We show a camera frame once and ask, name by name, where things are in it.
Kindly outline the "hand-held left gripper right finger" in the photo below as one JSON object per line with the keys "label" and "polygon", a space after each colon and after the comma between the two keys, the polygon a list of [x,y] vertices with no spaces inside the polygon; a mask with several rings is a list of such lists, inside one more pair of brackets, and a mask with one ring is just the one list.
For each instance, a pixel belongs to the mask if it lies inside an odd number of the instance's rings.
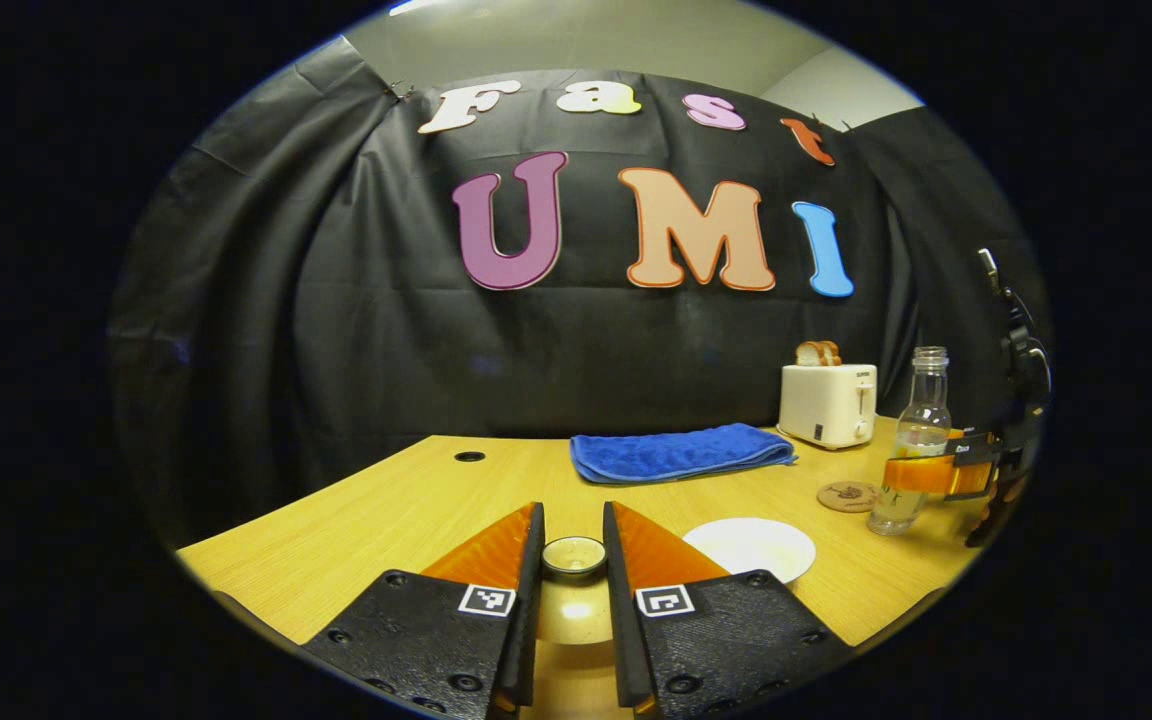
{"label": "hand-held left gripper right finger", "polygon": [[733,719],[852,650],[770,570],[732,573],[641,511],[602,509],[617,702],[637,719]]}

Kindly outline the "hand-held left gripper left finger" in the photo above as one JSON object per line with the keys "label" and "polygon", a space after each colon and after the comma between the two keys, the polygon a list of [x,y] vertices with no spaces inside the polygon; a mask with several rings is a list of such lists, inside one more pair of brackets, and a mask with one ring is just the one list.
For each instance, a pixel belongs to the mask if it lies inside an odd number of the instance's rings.
{"label": "hand-held left gripper left finger", "polygon": [[393,700],[456,719],[532,703],[545,511],[521,506],[422,571],[382,571],[308,655]]}

